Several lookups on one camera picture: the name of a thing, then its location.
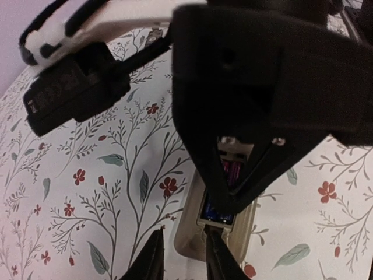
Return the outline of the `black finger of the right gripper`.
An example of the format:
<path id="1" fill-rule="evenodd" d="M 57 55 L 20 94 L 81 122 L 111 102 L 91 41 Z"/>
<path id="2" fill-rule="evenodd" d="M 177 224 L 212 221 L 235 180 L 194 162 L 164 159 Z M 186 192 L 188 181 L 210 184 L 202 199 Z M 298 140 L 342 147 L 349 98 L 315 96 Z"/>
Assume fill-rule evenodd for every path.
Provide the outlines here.
<path id="1" fill-rule="evenodd" d="M 275 128 L 255 96 L 266 90 L 208 78 L 216 59 L 206 47 L 173 46 L 172 115 L 213 206 L 237 214 L 327 136 L 323 130 Z M 251 144 L 233 186 L 227 183 L 217 143 L 224 137 Z"/>

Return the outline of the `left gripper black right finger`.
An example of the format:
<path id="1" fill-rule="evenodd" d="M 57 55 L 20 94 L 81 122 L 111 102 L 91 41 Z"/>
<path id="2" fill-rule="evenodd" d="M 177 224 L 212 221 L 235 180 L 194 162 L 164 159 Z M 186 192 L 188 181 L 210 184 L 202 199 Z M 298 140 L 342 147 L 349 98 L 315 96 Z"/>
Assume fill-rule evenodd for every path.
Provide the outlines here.
<path id="1" fill-rule="evenodd" d="M 223 230 L 205 226 L 206 269 L 209 280 L 249 280 L 222 239 Z"/>

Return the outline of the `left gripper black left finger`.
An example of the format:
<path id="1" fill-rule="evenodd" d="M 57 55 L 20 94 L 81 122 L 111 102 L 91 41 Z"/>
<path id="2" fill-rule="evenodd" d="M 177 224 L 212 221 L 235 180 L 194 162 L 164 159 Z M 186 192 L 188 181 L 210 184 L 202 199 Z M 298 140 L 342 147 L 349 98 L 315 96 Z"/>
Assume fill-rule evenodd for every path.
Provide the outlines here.
<path id="1" fill-rule="evenodd" d="M 163 229 L 154 230 L 135 261 L 120 280 L 164 279 Z"/>

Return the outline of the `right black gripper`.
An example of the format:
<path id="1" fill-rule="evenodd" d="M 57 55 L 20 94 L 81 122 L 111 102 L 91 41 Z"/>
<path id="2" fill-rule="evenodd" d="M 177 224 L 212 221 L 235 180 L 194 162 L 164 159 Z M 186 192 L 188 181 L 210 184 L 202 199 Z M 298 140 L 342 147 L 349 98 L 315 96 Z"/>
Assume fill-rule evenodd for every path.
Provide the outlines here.
<path id="1" fill-rule="evenodd" d="M 172 37 L 212 52 L 208 78 L 266 90 L 255 99 L 275 128 L 372 144 L 371 46 L 284 14 L 204 4 L 174 11 Z"/>

